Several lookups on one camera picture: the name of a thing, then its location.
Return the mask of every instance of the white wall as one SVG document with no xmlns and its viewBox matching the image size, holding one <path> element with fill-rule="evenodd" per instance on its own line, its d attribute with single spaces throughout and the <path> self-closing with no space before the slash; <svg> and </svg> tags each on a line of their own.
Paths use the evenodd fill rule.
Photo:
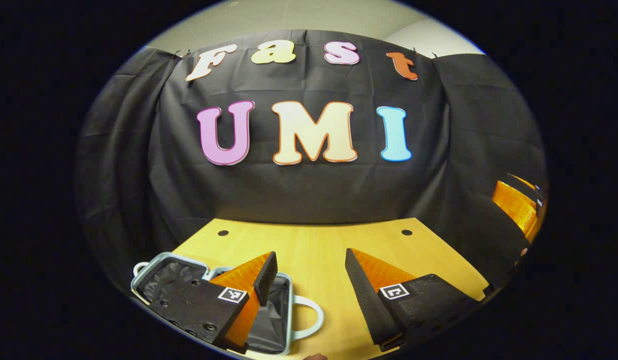
<svg viewBox="0 0 618 360">
<path fill-rule="evenodd" d="M 464 36 L 432 18 L 414 22 L 384 41 L 407 49 L 415 48 L 418 54 L 433 58 L 453 54 L 485 54 Z"/>
<path fill-rule="evenodd" d="M 176 23 L 147 45 L 170 53 L 180 50 L 182 56 L 189 49 L 283 29 L 331 30 L 382 40 L 428 18 L 394 0 L 225 0 Z"/>
</svg>

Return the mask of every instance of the black fabric liner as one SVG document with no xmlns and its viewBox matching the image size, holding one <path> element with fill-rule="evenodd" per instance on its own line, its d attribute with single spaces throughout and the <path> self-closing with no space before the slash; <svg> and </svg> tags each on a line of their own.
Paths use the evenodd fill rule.
<svg viewBox="0 0 618 360">
<path fill-rule="evenodd" d="M 265 354 L 279 354 L 285 350 L 289 306 L 289 280 L 276 276 L 269 290 L 267 305 L 260 307 L 251 326 L 247 337 L 249 350 Z"/>
</svg>

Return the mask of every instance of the blue letter i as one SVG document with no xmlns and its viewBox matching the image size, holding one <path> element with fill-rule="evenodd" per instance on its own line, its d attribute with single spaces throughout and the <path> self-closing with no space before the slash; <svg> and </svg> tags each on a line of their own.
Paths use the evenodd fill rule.
<svg viewBox="0 0 618 360">
<path fill-rule="evenodd" d="M 384 136 L 386 147 L 380 155 L 388 162 L 405 162 L 412 158 L 412 152 L 407 150 L 405 138 L 405 117 L 407 112 L 398 107 L 381 106 L 376 110 L 384 121 Z"/>
</svg>

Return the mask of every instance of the screw hole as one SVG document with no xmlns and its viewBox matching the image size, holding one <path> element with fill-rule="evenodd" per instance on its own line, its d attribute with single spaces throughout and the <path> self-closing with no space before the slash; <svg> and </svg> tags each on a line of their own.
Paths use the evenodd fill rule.
<svg viewBox="0 0 618 360">
<path fill-rule="evenodd" d="M 215 326 L 212 323 L 206 323 L 202 327 L 204 328 L 204 330 L 207 330 L 207 331 L 216 331 L 218 329 L 217 326 Z"/>
</svg>

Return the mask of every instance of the ceiling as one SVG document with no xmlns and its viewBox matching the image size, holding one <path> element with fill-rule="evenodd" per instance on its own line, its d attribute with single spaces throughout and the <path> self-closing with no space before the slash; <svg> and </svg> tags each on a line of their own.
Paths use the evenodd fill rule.
<svg viewBox="0 0 618 360">
<path fill-rule="evenodd" d="M 187 50 L 272 30 L 332 30 L 384 40 L 430 17 L 392 0 L 226 0 L 165 30 L 147 45 Z"/>
</svg>

